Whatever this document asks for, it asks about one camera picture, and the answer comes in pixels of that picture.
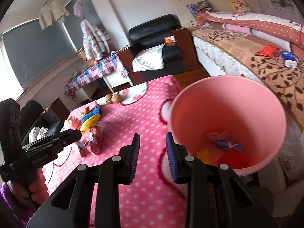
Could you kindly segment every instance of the pink bucket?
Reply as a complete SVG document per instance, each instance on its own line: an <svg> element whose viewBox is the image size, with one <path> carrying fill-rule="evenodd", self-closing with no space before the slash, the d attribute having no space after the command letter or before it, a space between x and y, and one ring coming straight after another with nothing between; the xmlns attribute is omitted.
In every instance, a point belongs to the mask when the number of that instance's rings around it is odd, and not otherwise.
<svg viewBox="0 0 304 228"><path fill-rule="evenodd" d="M239 176L259 171L279 152L286 134L286 117L278 98L265 86L239 76L215 76L195 82L173 101L169 131L176 143L196 155L209 150L211 165L223 151L206 134L229 130L231 141L243 147L249 167L235 169Z"/></svg>

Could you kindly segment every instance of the plaid tablecloth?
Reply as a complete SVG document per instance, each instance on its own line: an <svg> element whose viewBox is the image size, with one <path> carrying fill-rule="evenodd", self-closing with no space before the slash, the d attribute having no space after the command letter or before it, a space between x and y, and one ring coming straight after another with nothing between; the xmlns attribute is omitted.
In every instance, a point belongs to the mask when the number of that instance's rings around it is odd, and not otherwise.
<svg viewBox="0 0 304 228"><path fill-rule="evenodd" d="M116 55L111 55L101 60L97 65L88 68L75 79L71 80L64 87L64 93L70 95L71 98L75 98L76 90L117 70L117 61L119 61L119 58Z"/></svg>

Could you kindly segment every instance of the silver screw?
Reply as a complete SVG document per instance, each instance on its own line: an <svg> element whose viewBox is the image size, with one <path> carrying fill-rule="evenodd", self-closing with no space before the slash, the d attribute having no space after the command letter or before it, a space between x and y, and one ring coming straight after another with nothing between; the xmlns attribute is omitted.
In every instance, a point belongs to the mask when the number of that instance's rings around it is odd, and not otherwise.
<svg viewBox="0 0 304 228"><path fill-rule="evenodd" d="M220 167L222 170L228 170L228 168L229 168L228 164L220 164L219 167Z"/></svg>
<svg viewBox="0 0 304 228"><path fill-rule="evenodd" d="M119 155L114 155L114 156L112 157L112 160L113 160L114 162L120 161L120 160L121 160L121 156L119 156Z"/></svg>
<svg viewBox="0 0 304 228"><path fill-rule="evenodd" d="M192 155L187 155L187 156L185 157L185 159L186 159L187 161L193 161L193 160L194 160L194 157L193 157Z"/></svg>
<svg viewBox="0 0 304 228"><path fill-rule="evenodd" d="M85 164L80 164L77 166L77 170L85 170L87 166Z"/></svg>

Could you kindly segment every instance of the bed headboard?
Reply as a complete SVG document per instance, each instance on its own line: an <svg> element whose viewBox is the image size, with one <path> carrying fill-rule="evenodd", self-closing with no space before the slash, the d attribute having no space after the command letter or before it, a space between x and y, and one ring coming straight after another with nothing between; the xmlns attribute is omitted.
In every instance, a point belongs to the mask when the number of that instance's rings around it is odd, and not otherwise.
<svg viewBox="0 0 304 228"><path fill-rule="evenodd" d="M182 27L190 27L196 25L196 21L192 14L189 12L186 5L200 2L203 0L171 0L180 20ZM216 11L225 11L225 12L234 12L232 7L230 6L230 2L239 1L239 0L208 0L211 2L212 7ZM257 0L243 0L246 1L251 8L251 10L255 13L261 13L261 8Z"/></svg>

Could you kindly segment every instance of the blue floral pillow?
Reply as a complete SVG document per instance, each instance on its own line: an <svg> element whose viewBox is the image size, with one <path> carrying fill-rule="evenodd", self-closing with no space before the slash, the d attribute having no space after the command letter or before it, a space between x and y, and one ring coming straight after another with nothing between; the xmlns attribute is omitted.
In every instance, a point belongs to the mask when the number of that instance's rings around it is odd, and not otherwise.
<svg viewBox="0 0 304 228"><path fill-rule="evenodd" d="M207 0L187 5L187 8L193 16L203 12L215 12L210 2Z"/></svg>

